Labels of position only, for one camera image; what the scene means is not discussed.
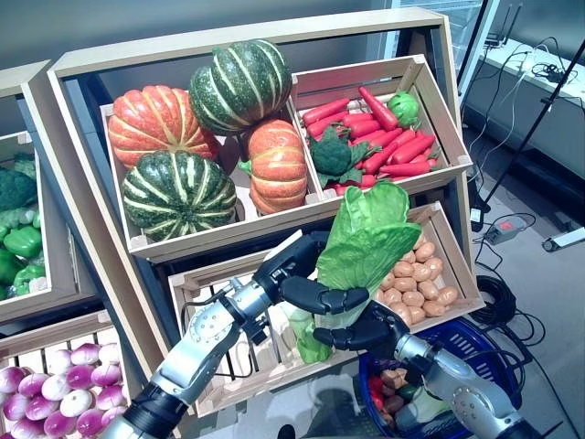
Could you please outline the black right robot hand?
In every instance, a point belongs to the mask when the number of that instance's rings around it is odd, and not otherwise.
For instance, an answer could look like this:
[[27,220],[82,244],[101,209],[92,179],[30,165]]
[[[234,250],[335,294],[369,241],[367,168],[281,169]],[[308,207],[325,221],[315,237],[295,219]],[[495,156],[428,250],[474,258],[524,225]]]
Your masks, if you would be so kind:
[[381,350],[387,354],[392,353],[398,342],[409,334],[410,329],[400,316],[376,301],[371,301],[349,327],[317,327],[313,332],[317,341],[340,350]]

